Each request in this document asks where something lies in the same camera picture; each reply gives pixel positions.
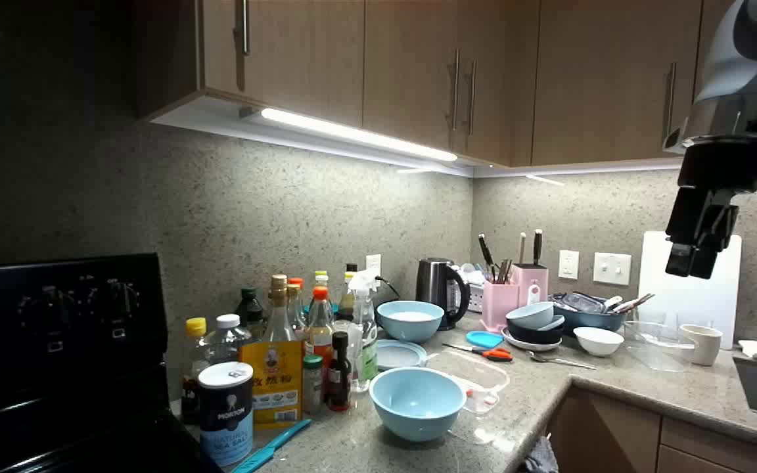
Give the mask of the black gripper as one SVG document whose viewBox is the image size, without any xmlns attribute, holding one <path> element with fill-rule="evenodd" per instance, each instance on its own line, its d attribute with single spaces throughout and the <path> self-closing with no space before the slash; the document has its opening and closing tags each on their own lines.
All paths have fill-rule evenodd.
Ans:
<svg viewBox="0 0 757 473">
<path fill-rule="evenodd" d="M 735 195 L 757 190 L 757 143 L 703 143 L 684 154 L 677 195 L 664 233 L 672 277 L 710 278 L 735 224 Z"/>
</svg>

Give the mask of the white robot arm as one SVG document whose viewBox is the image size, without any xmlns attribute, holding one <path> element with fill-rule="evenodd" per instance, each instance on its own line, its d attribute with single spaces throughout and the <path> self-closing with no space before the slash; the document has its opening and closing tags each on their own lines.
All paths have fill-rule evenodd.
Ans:
<svg viewBox="0 0 757 473">
<path fill-rule="evenodd" d="M 681 154 L 664 270 L 710 278 L 732 233 L 732 198 L 757 191 L 757 0 L 728 6 L 702 90 L 685 122 L 664 137 L 664 149 Z"/>
</svg>

